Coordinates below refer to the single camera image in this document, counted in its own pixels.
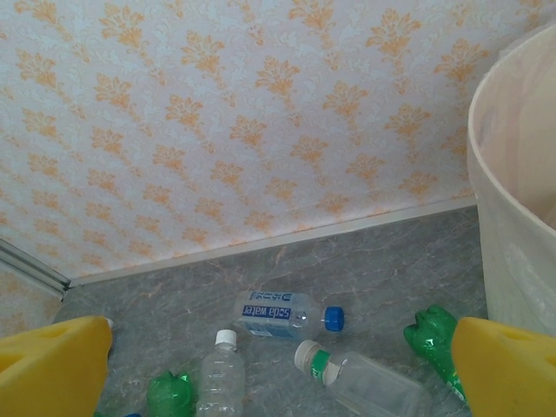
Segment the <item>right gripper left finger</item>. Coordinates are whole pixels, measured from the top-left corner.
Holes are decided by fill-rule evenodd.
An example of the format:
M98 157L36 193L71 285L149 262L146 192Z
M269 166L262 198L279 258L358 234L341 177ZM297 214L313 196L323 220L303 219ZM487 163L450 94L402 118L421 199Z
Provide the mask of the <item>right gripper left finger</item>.
M2 338L1 415L93 415L112 339L112 321L99 315Z

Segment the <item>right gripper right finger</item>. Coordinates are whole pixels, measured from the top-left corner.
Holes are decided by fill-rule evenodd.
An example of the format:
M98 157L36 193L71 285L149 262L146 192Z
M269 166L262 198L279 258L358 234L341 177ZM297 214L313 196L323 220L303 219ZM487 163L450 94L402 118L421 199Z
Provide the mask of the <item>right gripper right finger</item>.
M473 416L555 415L552 336L465 317L452 356Z

